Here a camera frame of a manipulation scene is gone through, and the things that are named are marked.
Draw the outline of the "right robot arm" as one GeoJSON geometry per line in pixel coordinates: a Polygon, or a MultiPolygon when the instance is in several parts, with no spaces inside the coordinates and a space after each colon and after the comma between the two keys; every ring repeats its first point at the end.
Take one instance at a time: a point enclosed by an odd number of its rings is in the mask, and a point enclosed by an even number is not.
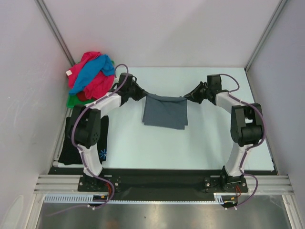
{"type": "Polygon", "coordinates": [[[234,77],[221,73],[208,75],[206,82],[200,82],[184,96],[187,100],[198,104],[208,100],[231,115],[230,135],[234,144],[223,168],[225,176],[220,179],[220,187],[224,191],[232,191],[237,186],[236,178],[245,175],[244,163],[249,151],[260,146],[266,138],[261,105],[250,104],[235,97],[233,92],[239,89],[240,85],[234,77]],[[231,78],[237,87],[230,91],[223,89],[223,76],[231,78]]]}

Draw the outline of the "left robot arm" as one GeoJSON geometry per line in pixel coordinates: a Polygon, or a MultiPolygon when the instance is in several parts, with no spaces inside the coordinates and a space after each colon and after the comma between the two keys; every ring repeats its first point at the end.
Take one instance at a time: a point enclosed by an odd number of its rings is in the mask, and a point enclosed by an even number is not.
{"type": "Polygon", "coordinates": [[[97,147],[101,137],[101,118],[124,105],[130,98],[139,101],[147,94],[138,85],[135,76],[121,73],[119,81],[102,98],[86,105],[74,106],[66,134],[77,148],[84,166],[83,171],[90,176],[88,184],[94,190],[99,191],[105,186],[105,178],[100,176],[102,162],[97,147]]]}

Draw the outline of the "grey t shirt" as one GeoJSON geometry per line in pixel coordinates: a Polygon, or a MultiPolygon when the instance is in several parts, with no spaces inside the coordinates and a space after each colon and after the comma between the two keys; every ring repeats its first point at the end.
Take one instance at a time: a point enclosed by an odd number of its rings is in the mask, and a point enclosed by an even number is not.
{"type": "Polygon", "coordinates": [[[148,126],[184,130],[188,125],[186,98],[148,94],[142,123],[148,126]]]}

